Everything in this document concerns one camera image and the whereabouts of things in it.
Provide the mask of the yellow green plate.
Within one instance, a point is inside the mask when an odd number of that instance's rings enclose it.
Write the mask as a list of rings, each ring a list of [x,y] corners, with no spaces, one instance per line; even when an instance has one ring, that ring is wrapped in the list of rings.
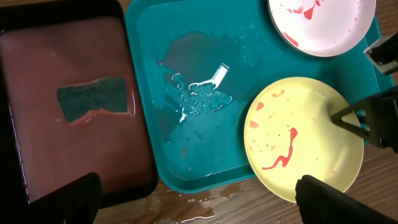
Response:
[[[364,141],[330,116],[348,105],[335,89],[312,78],[285,78],[263,89],[244,123],[244,147],[255,175],[292,203],[304,175],[347,191],[359,174]]]

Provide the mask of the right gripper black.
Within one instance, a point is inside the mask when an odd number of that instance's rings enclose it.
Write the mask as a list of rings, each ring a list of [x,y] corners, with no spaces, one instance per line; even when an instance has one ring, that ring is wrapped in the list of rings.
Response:
[[[368,140],[379,148],[392,148],[397,152],[397,86],[376,93],[331,115],[333,124]],[[357,112],[367,109],[366,115]]]

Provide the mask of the green sponge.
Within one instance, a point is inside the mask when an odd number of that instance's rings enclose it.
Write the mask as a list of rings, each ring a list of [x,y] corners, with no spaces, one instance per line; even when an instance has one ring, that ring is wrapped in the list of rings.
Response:
[[[100,78],[80,85],[57,89],[57,100],[68,123],[78,121],[90,111],[127,113],[126,81],[123,77]]]

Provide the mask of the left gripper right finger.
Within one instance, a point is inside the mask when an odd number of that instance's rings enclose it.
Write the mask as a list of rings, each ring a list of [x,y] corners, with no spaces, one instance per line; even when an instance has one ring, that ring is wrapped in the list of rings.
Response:
[[[303,224],[397,224],[311,175],[297,181],[295,192]]]

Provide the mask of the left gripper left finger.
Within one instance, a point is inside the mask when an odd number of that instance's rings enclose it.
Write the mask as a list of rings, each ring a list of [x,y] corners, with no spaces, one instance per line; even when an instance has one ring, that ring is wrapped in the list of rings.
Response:
[[[101,206],[102,184],[95,172],[37,199],[27,206],[24,223],[92,224]]]

